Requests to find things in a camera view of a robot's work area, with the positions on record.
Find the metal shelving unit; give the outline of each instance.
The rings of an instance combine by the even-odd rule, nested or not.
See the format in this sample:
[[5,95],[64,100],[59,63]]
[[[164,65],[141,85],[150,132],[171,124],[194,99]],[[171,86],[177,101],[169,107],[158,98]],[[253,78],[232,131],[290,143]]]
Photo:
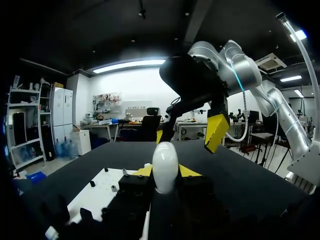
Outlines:
[[[26,93],[26,94],[37,94],[37,102],[36,103],[11,103],[11,96],[12,93]],[[43,146],[43,142],[42,142],[42,137],[41,137],[41,126],[38,124],[38,135],[39,137],[33,140],[29,140],[26,141],[22,144],[19,145],[12,145],[12,140],[11,140],[11,134],[10,134],[10,124],[9,124],[9,115],[10,115],[10,110],[13,108],[36,108],[37,111],[37,120],[39,123],[39,118],[40,118],[40,94],[41,94],[41,90],[40,91],[36,91],[36,90],[26,90],[26,89],[16,89],[16,88],[12,88],[10,87],[10,91],[8,94],[8,103],[7,103],[7,114],[6,114],[6,118],[5,118],[5,127],[6,127],[6,137],[7,137],[7,144],[8,144],[8,150],[10,153],[10,157],[12,160],[12,163],[14,164],[15,168],[17,170],[37,161],[40,159],[43,159],[44,162],[46,162],[46,156],[45,156],[45,152],[44,152],[44,146]],[[17,156],[15,156],[14,151],[13,150],[17,150],[23,146],[32,144],[32,143],[36,143],[39,142],[40,143],[40,148],[42,151],[42,154],[39,156],[34,157],[33,159],[27,160],[25,162],[17,162]]]
[[[50,84],[50,91],[47,93],[47,96],[41,96],[41,92],[42,92],[42,89],[43,89],[43,85],[45,85],[46,83],[41,83],[40,85],[40,93],[39,93],[39,105],[40,105],[40,100],[42,101],[47,101],[46,102],[46,105],[49,107],[48,110],[49,112],[40,112],[38,114],[38,123],[40,123],[40,127],[39,128],[39,134],[41,135],[42,134],[42,130],[41,130],[41,127],[43,126],[48,126],[50,127],[50,131],[51,131],[51,139],[52,139],[52,145],[53,145],[53,148],[55,147],[55,141],[54,141],[54,134],[53,134],[53,126],[52,126],[52,115],[51,115],[51,95],[52,95],[52,85]],[[46,124],[42,124],[41,123],[41,117],[45,117],[46,119]]]

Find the office chair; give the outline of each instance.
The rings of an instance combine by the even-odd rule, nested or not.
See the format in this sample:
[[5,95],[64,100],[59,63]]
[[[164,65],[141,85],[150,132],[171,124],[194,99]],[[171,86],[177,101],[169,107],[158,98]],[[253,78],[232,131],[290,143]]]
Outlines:
[[161,120],[159,108],[149,107],[146,110],[149,116],[142,119],[141,129],[138,133],[139,142],[155,142],[157,140],[157,129]]

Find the black tabletop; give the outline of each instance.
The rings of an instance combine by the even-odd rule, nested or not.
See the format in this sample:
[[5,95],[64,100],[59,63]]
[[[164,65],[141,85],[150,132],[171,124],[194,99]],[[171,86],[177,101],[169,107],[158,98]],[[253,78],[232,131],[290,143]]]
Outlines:
[[[279,176],[223,146],[211,154],[205,150],[203,140],[172,143],[180,164],[213,180],[215,195],[229,210],[231,219],[249,214],[258,218],[278,215],[289,204],[307,196]],[[70,203],[104,167],[128,170],[143,168],[145,163],[152,162],[155,147],[155,142],[106,143],[52,173],[24,193],[22,199],[37,222],[37,227],[44,233],[49,225],[40,211],[42,201],[55,211],[57,195],[62,195]],[[149,239],[163,239],[163,234],[168,234],[159,230],[161,227],[152,216],[157,216],[154,219],[159,220],[158,217],[164,214],[161,209],[174,209],[176,204],[179,203],[171,201],[169,197],[154,195]]]

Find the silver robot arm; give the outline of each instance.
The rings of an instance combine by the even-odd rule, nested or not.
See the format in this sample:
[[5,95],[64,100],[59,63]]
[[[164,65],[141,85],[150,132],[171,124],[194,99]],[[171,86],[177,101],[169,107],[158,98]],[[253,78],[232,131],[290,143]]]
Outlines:
[[264,116],[278,114],[279,124],[293,153],[293,162],[287,169],[299,176],[300,182],[310,182],[320,187],[320,143],[308,139],[297,116],[278,89],[272,88],[268,93],[265,92],[256,63],[243,53],[241,47],[229,40],[217,52],[210,43],[199,41],[191,47],[188,54],[217,71],[220,78],[228,84],[230,96],[250,90]]

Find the ceiling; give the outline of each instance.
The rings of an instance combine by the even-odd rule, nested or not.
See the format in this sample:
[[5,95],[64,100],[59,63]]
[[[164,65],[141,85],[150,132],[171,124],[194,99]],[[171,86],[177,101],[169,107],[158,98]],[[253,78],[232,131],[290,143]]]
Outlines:
[[298,87],[289,87],[281,90],[282,94],[287,98],[299,98],[299,96],[294,92],[294,90],[299,90],[305,98],[313,98],[314,90],[312,86],[301,86]]
[[[186,52],[196,41],[208,41],[219,51],[232,39],[254,60],[274,53],[288,66],[273,74],[275,70],[267,72],[266,79],[284,88],[308,85],[300,51],[275,16],[284,10],[298,16],[298,21],[292,20],[299,22],[293,25],[295,30],[300,30],[298,26],[307,18],[277,2],[281,1],[142,0],[141,5],[140,0],[56,0],[51,4],[38,0],[22,2],[18,10],[12,3],[17,17],[10,34],[16,36],[14,50],[19,58],[66,74]],[[145,19],[138,15],[142,9]],[[320,73],[310,38],[303,43]],[[296,74],[302,75],[302,80],[279,81]]]

